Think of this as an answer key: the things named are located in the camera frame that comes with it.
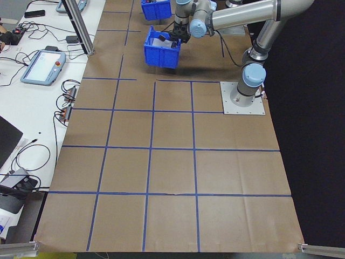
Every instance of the blue tape line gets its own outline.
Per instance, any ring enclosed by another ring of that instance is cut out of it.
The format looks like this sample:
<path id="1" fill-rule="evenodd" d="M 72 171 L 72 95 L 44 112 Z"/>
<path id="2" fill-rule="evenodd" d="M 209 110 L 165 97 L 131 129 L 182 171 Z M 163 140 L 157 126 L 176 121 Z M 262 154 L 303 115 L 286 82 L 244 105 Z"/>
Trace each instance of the blue tape line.
<path id="1" fill-rule="evenodd" d="M 145 197 L 145 214 L 144 214 L 144 231 L 142 238 L 142 251 L 145 251 L 146 245 L 146 228 L 147 228 L 147 213 L 148 213 L 148 203 L 149 203 L 149 186 L 150 186 L 150 171 L 151 171 L 151 156 L 152 156 L 152 144 L 153 144 L 153 131 L 155 126 L 155 102 L 156 102 L 156 82 L 153 86 L 153 101 L 152 101 L 152 120 L 151 120 L 151 136 L 150 136 L 150 151 L 149 151 L 149 162 L 147 168 L 147 181 L 146 181 L 146 197 Z"/>
<path id="2" fill-rule="evenodd" d="M 194 161 L 194 185 L 195 185 L 196 232 L 197 232 L 196 236 L 197 236 L 197 249 L 198 249 L 198 252 L 200 252 L 198 180 L 197 180 L 197 167 L 196 167 L 194 98 L 193 98 L 193 85 L 192 85 L 192 82 L 190 82 L 190 96 L 191 96 L 191 109 L 192 109 L 193 161 Z"/>
<path id="3" fill-rule="evenodd" d="M 121 64 L 120 64 L 119 76 L 118 76 L 119 78 L 121 77 L 122 65 L 123 65 L 123 55 L 121 57 Z M 118 96 L 119 82 L 120 81 L 118 80 L 118 82 L 116 83 L 115 97 L 114 97 L 114 101 L 113 101 L 113 109 L 115 108 L 116 97 Z M 106 156 L 107 156 L 107 150 L 108 150 L 110 134 L 111 134 L 111 131 L 112 131 L 113 117 L 114 117 L 114 111 L 112 111 L 112 115 L 111 115 L 110 122 L 109 122 L 108 136 L 107 136 L 106 146 L 105 146 L 105 150 L 104 150 L 104 156 L 103 156 L 103 161 L 102 161 L 102 166 L 101 166 L 101 172 L 100 172 L 100 176 L 99 176 L 99 180 L 98 180 L 98 187 L 97 187 L 97 194 L 96 194 L 96 199 L 95 199 L 95 206 L 93 208 L 92 221 L 91 221 L 91 227 L 90 227 L 90 232 L 89 232 L 89 237 L 88 237 L 86 251 L 89 251 L 90 245 L 91 245 L 93 226 L 94 226 L 94 221 L 95 221 L 95 216 L 96 216 L 96 209 L 97 209 L 97 204 L 98 204 L 98 196 L 99 196 L 99 191 L 100 191 L 101 183 L 102 183 L 102 176 L 103 176 L 103 170 L 104 170 L 104 165 L 105 165 Z"/>
<path id="4" fill-rule="evenodd" d="M 137 81 L 134 78 L 111 78 L 111 77 L 83 77 L 83 79 L 91 79 L 91 80 L 127 80 L 127 81 Z"/>
<path id="5" fill-rule="evenodd" d="M 93 206 L 92 221 L 91 221 L 91 226 L 90 226 L 90 232 L 89 232 L 89 235 L 88 235 L 86 251 L 89 251 L 90 245 L 91 245 L 91 238 L 92 238 L 93 226 L 95 224 L 97 204 L 98 204 L 98 194 L 96 194 L 95 204 Z"/>
<path id="6" fill-rule="evenodd" d="M 105 146 L 83 146 L 83 145 L 62 145 L 62 147 L 69 147 L 69 148 L 105 148 Z"/>
<path id="7" fill-rule="evenodd" d="M 69 148 L 105 148 L 106 146 L 81 146 L 63 145 Z M 217 152 L 280 152 L 279 149 L 226 149 L 226 148 L 184 148 L 184 147 L 126 147 L 126 146 L 107 146 L 107 148 L 123 149 L 152 149 L 152 150 L 181 150 L 181 151 L 217 151 Z"/>
<path id="8" fill-rule="evenodd" d="M 126 39 L 125 39 L 125 46 L 127 46 L 129 24 L 130 24 L 130 19 L 132 17 L 132 13 L 133 13 L 133 5 L 134 5 L 134 0 L 132 0 L 132 7 L 130 8 L 129 20 L 128 20 L 128 25 L 127 25 L 127 33 L 126 33 Z"/>
<path id="9" fill-rule="evenodd" d="M 127 33 L 129 33 L 129 32 L 141 32 L 141 31 L 131 31 L 131 30 L 103 30 L 103 29 L 101 29 L 101 30 L 97 30 L 97 31 L 115 31 L 115 32 L 127 32 Z"/>
<path id="10" fill-rule="evenodd" d="M 170 112 L 170 113 L 191 113 L 191 111 L 169 111 L 169 110 L 157 110 L 155 112 Z"/>
<path id="11" fill-rule="evenodd" d="M 226 194 L 226 193 L 131 193 L 131 192 L 86 192 L 86 191 L 69 191 L 69 190 L 50 190 L 51 194 L 81 194 L 81 195 L 114 195 L 114 196 L 128 196 L 128 195 L 137 195 L 137 196 L 197 196 L 197 197 L 287 197 L 291 198 L 291 194 Z"/>
<path id="12" fill-rule="evenodd" d="M 153 110 L 135 110 L 135 109 L 111 109 L 111 108 L 73 108 L 74 110 L 85 110 L 85 111 L 119 111 L 119 112 L 152 112 Z M 166 113 L 192 113 L 191 111 L 173 111 L 173 110 L 155 110 L 155 112 L 166 112 Z M 196 111 L 194 113 L 201 114 L 223 114 L 223 112 L 204 112 Z"/>
<path id="13" fill-rule="evenodd" d="M 201 81 L 201 80 L 172 80 L 172 79 L 158 79 L 162 82 L 187 82 L 187 83 L 219 83 L 219 81 Z"/>
<path id="14" fill-rule="evenodd" d="M 129 12 L 119 12 L 119 11 L 103 11 L 103 12 L 113 12 L 113 13 L 129 13 Z"/>
<path id="15" fill-rule="evenodd" d="M 145 149 L 145 150 L 150 150 L 149 147 L 108 147 L 112 149 Z"/>

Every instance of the blue plastic bin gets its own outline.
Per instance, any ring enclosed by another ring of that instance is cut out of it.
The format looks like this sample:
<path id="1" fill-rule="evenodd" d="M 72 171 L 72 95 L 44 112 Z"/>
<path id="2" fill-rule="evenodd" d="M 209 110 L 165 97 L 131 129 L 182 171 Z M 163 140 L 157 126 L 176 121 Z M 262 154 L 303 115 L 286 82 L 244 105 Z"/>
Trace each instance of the blue plastic bin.
<path id="1" fill-rule="evenodd" d="M 148 0 L 141 0 L 141 8 L 148 21 L 166 19 L 171 17 L 170 0 L 147 2 Z"/>
<path id="2" fill-rule="evenodd" d="M 155 31 L 153 26 L 150 27 L 144 43 L 145 62 L 151 66 L 175 69 L 177 68 L 178 58 L 180 56 L 181 40 L 178 40 L 176 47 L 153 46 L 153 40 L 160 35 L 170 40 L 167 32 Z"/>

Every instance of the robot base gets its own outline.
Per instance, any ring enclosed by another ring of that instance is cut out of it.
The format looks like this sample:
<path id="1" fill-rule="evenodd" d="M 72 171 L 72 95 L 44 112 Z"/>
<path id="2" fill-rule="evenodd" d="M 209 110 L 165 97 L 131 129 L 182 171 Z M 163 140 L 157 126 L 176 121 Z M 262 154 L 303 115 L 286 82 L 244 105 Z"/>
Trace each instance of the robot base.
<path id="1" fill-rule="evenodd" d="M 240 107 L 231 101 L 230 93 L 237 86 L 237 84 L 238 82 L 220 82 L 224 114 L 265 115 L 264 104 L 261 97 L 255 98 L 253 104 L 249 107 Z"/>

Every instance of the wire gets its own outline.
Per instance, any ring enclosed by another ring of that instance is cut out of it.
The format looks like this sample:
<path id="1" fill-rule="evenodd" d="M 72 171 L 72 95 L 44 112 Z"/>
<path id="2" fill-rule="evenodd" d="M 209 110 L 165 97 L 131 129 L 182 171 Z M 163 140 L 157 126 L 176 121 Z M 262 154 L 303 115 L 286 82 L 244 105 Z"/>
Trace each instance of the wire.
<path id="1" fill-rule="evenodd" d="M 242 67 L 243 64 L 241 64 L 241 65 L 237 64 L 236 61 L 232 58 L 232 54 L 231 54 L 231 52 L 230 52 L 230 49 L 229 49 L 229 47 L 227 46 L 227 43 L 225 42 L 225 40 L 224 40 L 222 34 L 221 34 L 218 30 L 215 30 L 215 31 L 219 34 L 220 39 L 221 39 L 221 41 L 224 43 L 225 48 L 226 48 L 226 50 L 227 50 L 227 52 L 228 52 L 228 54 L 229 54 L 229 56 L 230 56 L 231 61 L 234 63 L 234 65 L 235 65 L 235 66 L 238 66 L 238 67 Z"/>
<path id="2" fill-rule="evenodd" d="M 96 253 L 96 252 L 95 252 L 95 254 L 96 254 L 97 256 L 99 256 L 99 257 L 101 257 L 101 258 L 103 258 L 103 259 L 109 259 L 109 254 L 108 254 L 107 252 L 105 252 L 105 253 L 106 253 L 107 257 L 104 257 L 104 256 L 100 255 L 99 253 Z"/>
<path id="3" fill-rule="evenodd" d="M 14 61 L 14 62 L 16 62 L 17 64 L 22 64 L 22 65 L 24 65 L 24 66 L 28 66 L 28 64 L 26 64 L 26 63 L 24 63 L 24 62 L 20 62 L 20 61 L 14 59 L 14 58 L 0 57 L 0 59 L 7 59 L 7 60 Z"/>
<path id="4" fill-rule="evenodd" d="M 39 50 L 34 50 L 34 51 L 32 51 L 30 54 L 26 54 L 26 53 L 24 53 L 24 52 L 18 52 L 18 53 L 16 54 L 15 59 L 17 60 L 19 54 L 24 54 L 24 55 L 25 55 L 24 58 L 27 58 L 29 61 L 31 61 L 31 60 L 33 59 L 33 57 L 30 58 L 30 56 L 31 56 L 32 54 L 34 54 L 34 53 L 36 54 L 38 51 L 39 51 Z"/>
<path id="5" fill-rule="evenodd" d="M 31 146 L 25 145 L 24 147 L 22 147 L 22 148 L 19 150 L 19 152 L 17 153 L 17 155 L 15 156 L 15 158 L 12 160 L 12 163 L 11 163 L 11 170 L 13 170 L 13 162 L 14 162 L 14 161 L 16 162 L 16 165 L 17 165 L 17 166 L 19 166 L 20 168 L 23 168 L 23 167 L 19 164 L 19 162 L 18 162 L 18 157 L 19 157 L 19 155 L 21 155 L 25 150 L 27 150 L 27 149 L 30 148 L 30 147 L 34 147 L 34 146 L 40 146 L 40 147 L 46 148 L 46 149 L 48 150 L 48 154 L 49 154 L 49 155 L 48 155 L 48 158 L 47 158 L 47 160 L 44 162 L 44 164 L 41 165 L 40 167 L 37 167 L 37 168 L 35 168 L 35 169 L 25 169 L 25 170 L 28 171 L 28 172 L 37 171 L 37 170 L 41 169 L 42 167 L 44 167 L 44 166 L 49 162 L 50 156 L 51 156 L 51 152 L 50 152 L 50 150 L 49 150 L 49 148 L 48 148 L 47 146 L 45 146 L 45 145 L 43 145 L 43 144 L 33 144 L 33 145 L 31 145 Z"/>
<path id="6" fill-rule="evenodd" d="M 55 124 L 55 120 L 57 120 L 58 122 L 60 122 L 63 126 L 67 127 L 66 124 L 64 124 L 62 121 L 60 121 L 60 119 L 57 117 L 57 115 L 62 115 L 61 112 L 54 112 L 54 116 L 53 116 L 53 125 L 54 125 L 54 135 L 55 135 L 55 150 L 56 150 L 56 155 L 55 155 L 55 167 L 58 163 L 58 137 L 57 137 L 57 133 L 56 133 L 56 124 Z"/>
<path id="7" fill-rule="evenodd" d="M 26 66 L 27 66 L 27 65 L 24 65 L 24 66 L 22 66 L 20 69 L 18 69 L 18 71 L 17 71 L 17 72 L 15 73 L 15 75 L 11 78 L 10 82 L 9 82 L 7 85 L 0 85 L 0 87 L 11 85 L 11 84 L 12 84 L 12 80 L 14 79 L 14 77 L 20 72 L 20 70 L 21 70 L 22 68 L 24 68 L 24 67 L 26 67 Z"/>
<path id="8" fill-rule="evenodd" d="M 59 2 L 56 2 L 56 1 L 49 1 L 49 0 L 32 0 L 29 4 L 27 4 L 26 10 L 29 8 L 30 4 L 32 4 L 33 2 L 38 2 L 38 1 L 40 1 L 40 2 L 50 2 L 50 3 L 56 3 L 56 4 L 59 3 Z"/>
<path id="9" fill-rule="evenodd" d="M 62 90 L 64 93 L 67 93 L 67 89 L 65 88 L 65 84 L 66 84 L 67 82 L 76 83 L 76 84 L 78 84 L 78 86 L 80 85 L 80 82 L 79 82 L 79 81 L 76 81 L 76 80 L 74 80 L 74 79 L 67 79 L 67 80 L 63 81 L 62 84 L 61 84 L 61 90 Z"/>
<path id="10" fill-rule="evenodd" d="M 164 30 L 162 30 L 161 32 L 165 32 L 167 28 L 169 28 L 170 26 L 172 26 L 174 22 L 170 23 L 167 27 L 164 28 Z"/>

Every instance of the floor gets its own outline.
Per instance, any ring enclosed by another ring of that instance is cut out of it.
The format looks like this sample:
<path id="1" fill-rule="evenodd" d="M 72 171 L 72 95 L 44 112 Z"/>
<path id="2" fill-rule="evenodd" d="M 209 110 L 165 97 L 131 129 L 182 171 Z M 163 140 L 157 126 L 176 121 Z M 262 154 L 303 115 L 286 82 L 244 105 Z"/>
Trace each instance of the floor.
<path id="1" fill-rule="evenodd" d="M 175 70 L 145 65 L 148 26 L 170 22 L 146 22 L 138 0 L 106 3 L 38 238 L 63 251 L 295 251 L 267 100 L 266 116 L 223 115 L 219 81 L 240 70 L 217 37 L 191 39 Z M 226 40 L 236 60 L 250 46 Z"/>

